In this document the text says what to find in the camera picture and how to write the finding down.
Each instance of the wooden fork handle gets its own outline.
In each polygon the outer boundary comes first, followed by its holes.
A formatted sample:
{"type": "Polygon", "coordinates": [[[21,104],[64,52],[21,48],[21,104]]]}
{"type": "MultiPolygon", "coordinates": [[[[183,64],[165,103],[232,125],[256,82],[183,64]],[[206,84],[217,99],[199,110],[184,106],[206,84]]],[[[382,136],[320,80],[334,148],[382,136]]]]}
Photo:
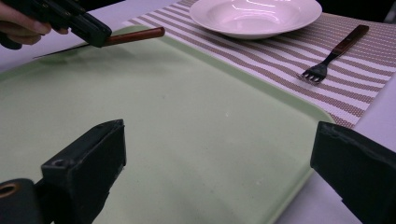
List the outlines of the wooden fork handle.
{"type": "Polygon", "coordinates": [[[332,53],[336,55],[341,55],[345,53],[352,45],[354,45],[362,36],[364,36],[367,31],[369,31],[369,26],[359,25],[357,26],[346,38],[341,41],[332,50],[332,53]]]}

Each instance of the knife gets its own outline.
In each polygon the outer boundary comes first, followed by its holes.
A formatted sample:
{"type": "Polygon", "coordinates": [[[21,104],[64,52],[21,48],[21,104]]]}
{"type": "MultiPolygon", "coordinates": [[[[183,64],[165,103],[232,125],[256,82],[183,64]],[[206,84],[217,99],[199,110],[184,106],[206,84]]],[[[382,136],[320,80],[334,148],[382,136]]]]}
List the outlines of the knife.
{"type": "MultiPolygon", "coordinates": [[[[165,35],[165,29],[163,27],[157,27],[153,29],[148,29],[148,30],[143,30],[143,31],[138,31],[138,32],[132,32],[124,35],[114,35],[108,37],[102,47],[107,47],[107,46],[113,46],[113,45],[118,45],[118,44],[123,44],[123,43],[129,43],[129,42],[135,42],[139,40],[145,40],[145,39],[151,39],[151,38],[157,38],[165,35]]],[[[37,56],[35,58],[41,58],[45,56],[49,56],[52,54],[57,54],[61,52],[66,52],[72,49],[82,49],[90,46],[90,44],[84,44],[80,45],[77,47],[73,47],[71,49],[62,49],[59,51],[55,51],[49,54],[44,54],[41,56],[37,56]]]]}

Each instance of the fork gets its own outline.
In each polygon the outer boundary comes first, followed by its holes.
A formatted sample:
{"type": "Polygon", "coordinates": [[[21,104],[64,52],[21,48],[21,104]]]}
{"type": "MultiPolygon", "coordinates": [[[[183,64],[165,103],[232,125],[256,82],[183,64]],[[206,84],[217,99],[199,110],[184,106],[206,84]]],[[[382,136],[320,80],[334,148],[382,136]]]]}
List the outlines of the fork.
{"type": "Polygon", "coordinates": [[[345,53],[350,47],[352,47],[362,36],[364,36],[369,30],[369,26],[359,25],[357,26],[343,41],[341,41],[327,58],[310,68],[301,74],[301,77],[308,80],[313,84],[319,84],[327,76],[327,66],[335,58],[345,53]]]}

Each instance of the light green tray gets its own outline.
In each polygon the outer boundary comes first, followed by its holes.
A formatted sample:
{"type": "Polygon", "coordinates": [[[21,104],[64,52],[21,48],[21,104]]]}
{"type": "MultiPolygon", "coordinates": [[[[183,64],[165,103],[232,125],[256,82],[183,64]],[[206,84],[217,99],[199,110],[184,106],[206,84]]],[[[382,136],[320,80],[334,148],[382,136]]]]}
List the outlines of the light green tray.
{"type": "Polygon", "coordinates": [[[312,173],[318,121],[332,122],[168,37],[79,49],[0,74],[0,182],[38,181],[42,163],[112,119],[124,119],[128,162],[94,223],[274,222],[312,173]]]}

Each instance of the plate rim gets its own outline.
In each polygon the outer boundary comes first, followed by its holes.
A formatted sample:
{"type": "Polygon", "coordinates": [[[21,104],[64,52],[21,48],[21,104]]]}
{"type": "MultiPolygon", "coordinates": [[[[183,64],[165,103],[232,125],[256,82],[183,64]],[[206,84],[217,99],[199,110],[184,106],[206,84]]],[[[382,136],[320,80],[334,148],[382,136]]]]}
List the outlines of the plate rim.
{"type": "MultiPolygon", "coordinates": [[[[200,4],[205,5],[205,3],[211,2],[212,7],[207,8],[207,10],[209,10],[210,8],[213,8],[213,6],[218,6],[219,4],[223,4],[226,2],[232,2],[232,1],[235,1],[235,0],[198,0],[194,4],[192,4],[192,6],[189,9],[190,17],[195,23],[197,23],[198,25],[200,25],[208,30],[222,33],[224,35],[228,35],[228,36],[232,36],[232,37],[237,37],[237,38],[243,38],[243,37],[250,36],[250,38],[248,38],[248,39],[256,39],[256,38],[266,38],[266,37],[279,35],[279,34],[283,34],[286,32],[291,32],[291,31],[295,31],[295,30],[304,28],[305,26],[316,21],[323,12],[320,3],[318,3],[316,0],[304,0],[305,2],[308,2],[310,4],[309,9],[312,10],[311,20],[309,20],[308,22],[305,22],[303,24],[300,24],[300,25],[288,26],[283,29],[279,29],[279,30],[275,30],[275,31],[271,31],[271,32],[263,32],[263,31],[261,31],[261,32],[234,32],[234,31],[219,29],[218,27],[213,27],[213,26],[207,25],[206,23],[202,22],[199,17],[196,16],[196,15],[202,14],[202,12],[203,12],[200,8],[198,8],[198,6],[200,4]]],[[[276,0],[262,0],[262,1],[274,2],[276,0]]],[[[289,0],[287,2],[284,2],[284,1],[282,1],[282,2],[288,3],[291,1],[293,3],[300,2],[300,0],[289,0]]]]}

